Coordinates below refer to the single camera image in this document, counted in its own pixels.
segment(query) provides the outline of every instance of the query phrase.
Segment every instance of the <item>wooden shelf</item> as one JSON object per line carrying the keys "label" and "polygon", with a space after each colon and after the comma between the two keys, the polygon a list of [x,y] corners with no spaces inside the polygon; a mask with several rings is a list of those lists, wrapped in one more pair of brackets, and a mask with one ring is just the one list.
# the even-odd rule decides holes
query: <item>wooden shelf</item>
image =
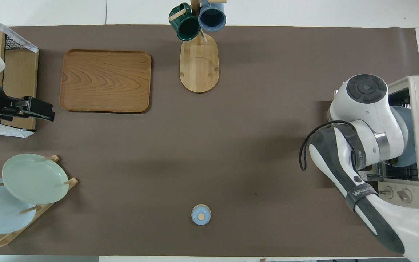
{"label": "wooden shelf", "polygon": [[[36,98],[38,76],[38,53],[30,50],[6,50],[3,89],[7,96]],[[34,118],[14,118],[13,121],[1,121],[2,124],[27,130],[35,130]]]}
{"label": "wooden shelf", "polygon": [[[0,55],[5,62],[5,70],[0,73],[0,85],[7,96],[36,98],[38,76],[38,53],[27,49],[5,50],[5,33],[0,32]],[[6,126],[35,130],[34,118],[14,118],[1,121]]]}

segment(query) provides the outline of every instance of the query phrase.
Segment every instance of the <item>small blue lid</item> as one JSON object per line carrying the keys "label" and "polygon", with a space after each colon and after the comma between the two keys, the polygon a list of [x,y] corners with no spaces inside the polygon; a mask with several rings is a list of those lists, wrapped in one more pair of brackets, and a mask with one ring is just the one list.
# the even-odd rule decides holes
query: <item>small blue lid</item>
{"label": "small blue lid", "polygon": [[196,205],[192,210],[192,220],[197,225],[206,225],[211,219],[211,210],[204,204]]}

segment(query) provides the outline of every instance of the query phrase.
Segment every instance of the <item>wooden stand base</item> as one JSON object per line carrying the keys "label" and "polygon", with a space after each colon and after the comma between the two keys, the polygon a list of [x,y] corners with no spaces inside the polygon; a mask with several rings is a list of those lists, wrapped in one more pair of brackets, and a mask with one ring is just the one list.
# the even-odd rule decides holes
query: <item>wooden stand base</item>
{"label": "wooden stand base", "polygon": [[219,80],[218,46],[211,36],[202,35],[199,33],[181,47],[181,82],[195,93],[211,90]]}

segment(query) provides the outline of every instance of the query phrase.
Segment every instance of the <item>light green plate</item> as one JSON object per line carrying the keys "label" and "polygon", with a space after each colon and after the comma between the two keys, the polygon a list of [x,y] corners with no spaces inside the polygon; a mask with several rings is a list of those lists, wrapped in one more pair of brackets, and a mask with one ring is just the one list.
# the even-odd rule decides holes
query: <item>light green plate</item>
{"label": "light green plate", "polygon": [[35,205],[61,200],[69,189],[67,175],[55,162],[35,154],[11,157],[3,166],[3,182],[18,199]]}

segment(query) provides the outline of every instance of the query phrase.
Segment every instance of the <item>black cable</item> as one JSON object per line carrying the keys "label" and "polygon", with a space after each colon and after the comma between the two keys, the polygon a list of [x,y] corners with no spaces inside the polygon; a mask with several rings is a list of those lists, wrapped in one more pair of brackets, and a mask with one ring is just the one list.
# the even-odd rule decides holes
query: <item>black cable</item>
{"label": "black cable", "polygon": [[[306,145],[308,143],[308,139],[310,139],[310,137],[319,129],[323,128],[324,126],[329,126],[331,124],[336,124],[336,123],[340,123],[340,124],[346,124],[348,126],[351,127],[351,129],[354,130],[354,132],[356,132],[356,128],[354,127],[354,125],[350,124],[347,121],[342,121],[342,120],[334,120],[334,121],[330,121],[327,122],[325,124],[322,124],[320,126],[317,126],[315,129],[313,129],[313,131],[311,131],[308,136],[306,136],[305,140],[302,143],[302,147],[300,148],[300,152],[298,154],[298,163],[300,164],[300,168],[302,171],[306,171]],[[349,143],[349,141],[347,141],[347,143],[349,144],[349,146],[351,147],[352,151],[351,151],[351,158],[352,158],[352,167],[354,168],[354,170],[356,171],[356,167],[355,167],[355,150],[354,148],[351,146],[351,144]],[[302,162],[302,152],[303,154],[303,158],[304,158],[304,163],[305,165],[303,166],[303,162]]]}

